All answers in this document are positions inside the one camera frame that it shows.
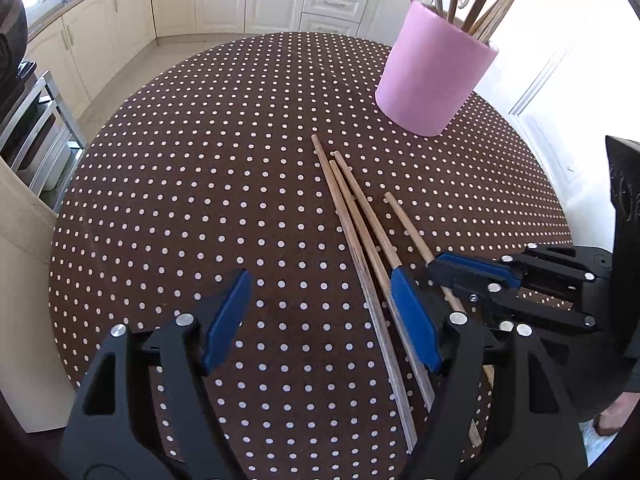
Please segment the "person's right hand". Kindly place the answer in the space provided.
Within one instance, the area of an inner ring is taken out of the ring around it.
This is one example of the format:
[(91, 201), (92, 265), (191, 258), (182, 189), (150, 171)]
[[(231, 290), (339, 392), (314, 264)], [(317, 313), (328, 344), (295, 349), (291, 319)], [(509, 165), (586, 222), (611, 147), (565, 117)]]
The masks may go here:
[(639, 401), (638, 392), (623, 392), (594, 420), (593, 427), (601, 437), (612, 436), (626, 424)]

